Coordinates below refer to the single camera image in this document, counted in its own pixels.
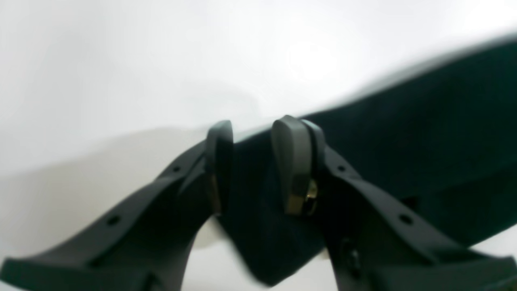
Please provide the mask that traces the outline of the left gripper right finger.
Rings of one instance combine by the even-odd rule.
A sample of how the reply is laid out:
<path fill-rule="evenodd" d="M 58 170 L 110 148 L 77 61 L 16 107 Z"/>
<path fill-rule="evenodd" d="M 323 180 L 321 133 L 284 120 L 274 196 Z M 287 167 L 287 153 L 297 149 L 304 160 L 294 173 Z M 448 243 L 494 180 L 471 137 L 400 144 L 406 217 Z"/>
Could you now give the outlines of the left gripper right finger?
<path fill-rule="evenodd" d="M 469 250 L 364 180 L 316 124 L 284 116 L 271 143 L 286 214 L 323 235 L 340 291 L 515 291 L 516 262 Z"/>

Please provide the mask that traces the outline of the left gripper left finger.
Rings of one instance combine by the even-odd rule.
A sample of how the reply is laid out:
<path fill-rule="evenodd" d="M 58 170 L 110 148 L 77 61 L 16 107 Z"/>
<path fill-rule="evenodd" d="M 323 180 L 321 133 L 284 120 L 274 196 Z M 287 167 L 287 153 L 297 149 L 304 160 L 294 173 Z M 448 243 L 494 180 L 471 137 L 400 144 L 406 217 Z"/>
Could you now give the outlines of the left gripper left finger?
<path fill-rule="evenodd" d="M 35 256 L 7 258 L 2 282 L 26 291 L 179 291 L 197 233 L 227 210 L 233 149 L 231 122 L 214 124 L 79 234 Z"/>

